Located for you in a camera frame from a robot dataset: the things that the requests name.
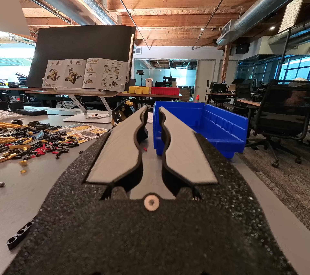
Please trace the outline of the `blue storage bin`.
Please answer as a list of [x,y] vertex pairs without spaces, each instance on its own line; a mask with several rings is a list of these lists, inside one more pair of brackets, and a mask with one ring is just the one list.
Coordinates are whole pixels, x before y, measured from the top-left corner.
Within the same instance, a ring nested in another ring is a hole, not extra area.
[[159,108],[164,107],[195,132],[202,134],[226,158],[243,153],[248,130],[248,119],[210,104],[200,102],[156,101],[153,107],[153,147],[161,156]]

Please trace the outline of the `black office chair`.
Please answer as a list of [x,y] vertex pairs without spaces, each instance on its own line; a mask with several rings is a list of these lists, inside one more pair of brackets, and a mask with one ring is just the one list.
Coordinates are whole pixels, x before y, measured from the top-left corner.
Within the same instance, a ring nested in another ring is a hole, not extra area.
[[264,150],[270,150],[274,168],[279,167],[276,149],[295,156],[295,163],[301,164],[300,155],[281,145],[281,140],[303,141],[309,126],[309,99],[308,80],[271,80],[248,125],[249,132],[253,130],[253,135],[260,134],[264,138],[247,138],[245,147],[254,149],[263,145]]

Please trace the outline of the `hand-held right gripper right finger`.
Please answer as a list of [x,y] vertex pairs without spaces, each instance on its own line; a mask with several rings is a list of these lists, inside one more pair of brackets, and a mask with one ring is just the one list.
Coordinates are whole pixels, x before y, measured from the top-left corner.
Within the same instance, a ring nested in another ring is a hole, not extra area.
[[217,185],[218,179],[200,144],[197,134],[190,126],[160,107],[159,123],[162,153],[162,180],[173,195],[182,188],[192,193],[197,186]]

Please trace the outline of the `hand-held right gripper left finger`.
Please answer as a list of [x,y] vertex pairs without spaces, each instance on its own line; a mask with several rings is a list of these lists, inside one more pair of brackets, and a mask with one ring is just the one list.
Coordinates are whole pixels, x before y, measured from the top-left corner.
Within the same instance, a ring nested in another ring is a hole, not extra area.
[[85,182],[123,187],[130,192],[143,176],[140,143],[148,138],[145,128],[149,108],[143,106],[114,127],[93,163]]

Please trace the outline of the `black flat case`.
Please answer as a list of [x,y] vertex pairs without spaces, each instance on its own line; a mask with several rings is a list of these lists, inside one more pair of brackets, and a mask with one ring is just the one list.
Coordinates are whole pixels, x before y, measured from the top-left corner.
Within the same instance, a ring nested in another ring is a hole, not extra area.
[[27,108],[27,109],[23,108],[23,109],[17,109],[16,113],[27,116],[40,116],[40,115],[46,115],[47,111],[33,108]]

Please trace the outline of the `black three-hole toy beam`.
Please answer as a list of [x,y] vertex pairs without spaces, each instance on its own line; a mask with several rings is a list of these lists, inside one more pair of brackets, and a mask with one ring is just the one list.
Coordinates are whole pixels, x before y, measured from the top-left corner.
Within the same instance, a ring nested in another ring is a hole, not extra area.
[[25,239],[25,237],[29,234],[33,224],[34,220],[28,222],[20,230],[18,230],[18,232],[15,235],[13,235],[11,238],[8,239],[6,244],[9,250],[13,250],[21,243],[21,241]]

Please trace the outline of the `toy sticker sheet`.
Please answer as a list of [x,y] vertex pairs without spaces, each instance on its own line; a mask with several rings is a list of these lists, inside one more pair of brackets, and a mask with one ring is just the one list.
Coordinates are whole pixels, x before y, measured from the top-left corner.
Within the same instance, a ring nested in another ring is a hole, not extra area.
[[76,139],[78,143],[81,144],[101,136],[107,132],[107,130],[86,123],[74,123],[52,131],[52,133],[56,134],[60,134],[60,132],[65,132],[67,134],[65,138],[71,140]]

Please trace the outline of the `long wooden table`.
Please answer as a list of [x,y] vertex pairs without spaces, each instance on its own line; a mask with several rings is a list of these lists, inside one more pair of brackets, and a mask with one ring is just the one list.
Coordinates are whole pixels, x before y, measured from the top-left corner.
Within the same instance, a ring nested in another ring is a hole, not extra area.
[[172,98],[172,99],[180,99],[182,97],[181,94],[178,95],[162,95],[162,94],[129,94],[119,92],[117,94],[102,94],[99,92],[55,92],[51,90],[27,90],[25,91],[27,94],[52,94],[52,95],[76,95],[76,96],[98,96],[98,97],[114,97],[114,96],[122,96],[122,97],[153,97],[153,98]]

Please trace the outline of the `black board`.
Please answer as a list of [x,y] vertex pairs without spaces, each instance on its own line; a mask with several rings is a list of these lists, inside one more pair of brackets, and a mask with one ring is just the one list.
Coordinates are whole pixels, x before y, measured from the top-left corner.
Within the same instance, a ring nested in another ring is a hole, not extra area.
[[103,58],[131,65],[135,32],[135,27],[125,25],[39,29],[26,86],[41,88],[48,60]]

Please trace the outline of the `pile of toy building pieces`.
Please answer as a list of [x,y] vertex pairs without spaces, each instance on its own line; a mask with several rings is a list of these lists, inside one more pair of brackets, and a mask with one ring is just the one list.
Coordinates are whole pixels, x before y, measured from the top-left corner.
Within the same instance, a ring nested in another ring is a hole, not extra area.
[[0,161],[30,160],[52,153],[59,159],[63,153],[68,153],[70,148],[80,144],[76,139],[65,138],[65,132],[52,133],[62,126],[51,125],[38,121],[23,124],[20,119],[10,123],[1,122]]

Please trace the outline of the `white sign on pole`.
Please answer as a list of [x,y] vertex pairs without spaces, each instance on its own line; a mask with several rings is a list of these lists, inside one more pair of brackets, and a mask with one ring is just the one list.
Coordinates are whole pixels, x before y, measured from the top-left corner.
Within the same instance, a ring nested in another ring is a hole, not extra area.
[[281,68],[284,63],[285,53],[286,53],[288,41],[291,35],[291,31],[292,31],[293,26],[295,25],[295,22],[297,20],[303,1],[304,0],[293,0],[286,6],[285,13],[284,13],[280,28],[278,30],[278,33],[281,33],[287,30],[287,34],[286,34],[286,40],[285,40],[285,45],[283,48],[282,56],[281,56],[279,66],[277,69],[277,73],[276,73],[276,79],[279,79],[280,77]]

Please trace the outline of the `white book stand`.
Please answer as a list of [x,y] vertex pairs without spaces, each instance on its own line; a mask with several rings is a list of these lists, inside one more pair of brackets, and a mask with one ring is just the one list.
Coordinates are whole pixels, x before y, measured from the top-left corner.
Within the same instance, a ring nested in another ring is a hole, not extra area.
[[[112,110],[106,101],[106,97],[115,96],[124,90],[126,85],[125,81],[121,81],[118,85],[115,81],[111,81],[111,85],[107,87],[107,90],[102,90],[97,88],[83,88],[83,78],[81,81],[73,85],[69,81],[66,82],[65,80],[58,81],[58,83],[54,83],[52,80],[47,78],[42,78],[42,80],[43,88],[49,93],[68,95],[80,109],[80,113],[65,118],[64,122],[111,123]],[[87,110],[77,99],[77,96],[98,96],[106,107],[106,111],[98,112]]]

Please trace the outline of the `red storage bin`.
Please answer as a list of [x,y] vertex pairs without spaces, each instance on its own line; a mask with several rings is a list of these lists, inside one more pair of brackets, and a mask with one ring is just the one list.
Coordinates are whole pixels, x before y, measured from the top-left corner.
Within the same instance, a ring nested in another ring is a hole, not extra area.
[[179,93],[178,87],[151,87],[152,95],[179,96]]

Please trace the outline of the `instruction booklet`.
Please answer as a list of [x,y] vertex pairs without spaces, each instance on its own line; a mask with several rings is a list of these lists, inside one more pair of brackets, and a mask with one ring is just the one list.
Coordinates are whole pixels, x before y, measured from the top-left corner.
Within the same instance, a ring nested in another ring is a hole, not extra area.
[[89,58],[48,60],[43,88],[125,90],[127,62]]

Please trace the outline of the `partly built toy vehicle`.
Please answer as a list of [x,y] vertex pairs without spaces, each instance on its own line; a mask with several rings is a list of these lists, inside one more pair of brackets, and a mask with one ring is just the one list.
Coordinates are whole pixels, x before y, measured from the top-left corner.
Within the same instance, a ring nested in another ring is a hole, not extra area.
[[[123,122],[124,120],[126,120],[127,118],[129,118],[132,114],[134,114],[136,112],[134,106],[133,106],[133,102],[125,99],[122,102],[120,102],[116,108],[114,108],[111,111],[111,115],[112,115],[112,120],[111,120],[111,124],[112,124],[112,128],[116,127],[119,123]],[[140,119],[142,120],[142,128],[138,130],[137,133],[137,141],[140,144],[141,142],[143,142],[144,140],[146,140],[148,138],[148,131],[146,129],[146,120],[147,120],[147,116],[148,116],[148,107],[147,107],[147,112],[146,114],[142,114],[142,116],[140,116]]]

